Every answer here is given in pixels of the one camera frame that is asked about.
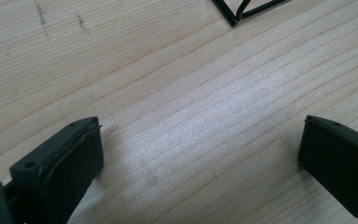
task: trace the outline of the black metal rod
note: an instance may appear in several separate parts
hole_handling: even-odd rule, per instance
[[[214,4],[217,6],[217,8],[219,8],[220,12],[223,14],[223,16],[226,18],[226,20],[232,27],[237,25],[237,23],[241,20],[245,20],[257,14],[267,12],[275,7],[278,7],[290,1],[291,0],[272,0],[260,7],[245,12],[245,9],[248,7],[251,0],[244,0],[238,8],[237,13],[234,15],[234,13],[228,7],[224,0],[213,0]]]

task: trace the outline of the dark scratch mark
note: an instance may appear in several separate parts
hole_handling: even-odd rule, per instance
[[[80,26],[80,28],[82,29],[83,34],[84,34],[84,33],[89,34],[90,32],[86,29],[86,26],[84,25],[84,20],[83,20],[83,18],[81,18],[80,16],[77,16],[77,19],[79,20],[79,26]]]
[[[36,0],[34,0],[34,5],[36,6],[37,15],[39,16],[39,19],[40,19],[40,24],[42,25],[43,30],[45,31],[45,36],[48,38],[48,31],[46,30],[46,27],[45,27],[45,24],[46,24],[46,18],[45,18],[46,10],[43,9]]]

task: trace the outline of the clamp jaw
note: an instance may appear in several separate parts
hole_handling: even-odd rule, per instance
[[[0,223],[66,223],[103,168],[98,118],[64,127],[10,167]]]

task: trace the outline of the wooden table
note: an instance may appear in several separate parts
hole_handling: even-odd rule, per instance
[[[211,0],[0,0],[0,180],[66,124],[103,125],[70,223],[358,223],[297,166],[308,114],[358,131],[358,1],[232,29]]]

